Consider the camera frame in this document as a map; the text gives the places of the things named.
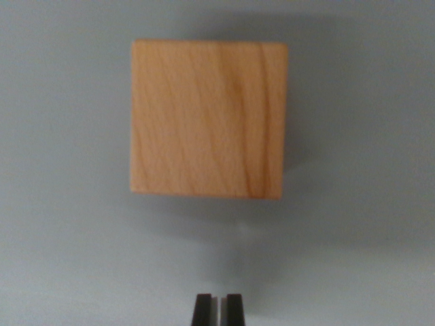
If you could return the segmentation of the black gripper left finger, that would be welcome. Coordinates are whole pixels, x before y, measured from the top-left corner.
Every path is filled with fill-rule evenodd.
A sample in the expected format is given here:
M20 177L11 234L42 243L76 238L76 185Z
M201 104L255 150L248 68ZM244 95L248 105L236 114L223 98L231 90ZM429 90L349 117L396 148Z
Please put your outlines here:
M218 323L218 301L210 293L196 296L191 326L216 326Z

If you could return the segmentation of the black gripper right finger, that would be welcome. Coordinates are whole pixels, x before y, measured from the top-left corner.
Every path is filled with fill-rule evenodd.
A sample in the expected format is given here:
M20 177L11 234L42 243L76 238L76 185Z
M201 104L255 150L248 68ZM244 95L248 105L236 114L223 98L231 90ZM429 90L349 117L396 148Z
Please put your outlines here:
M221 299L220 325L245 326L243 296L240 293L231 293Z

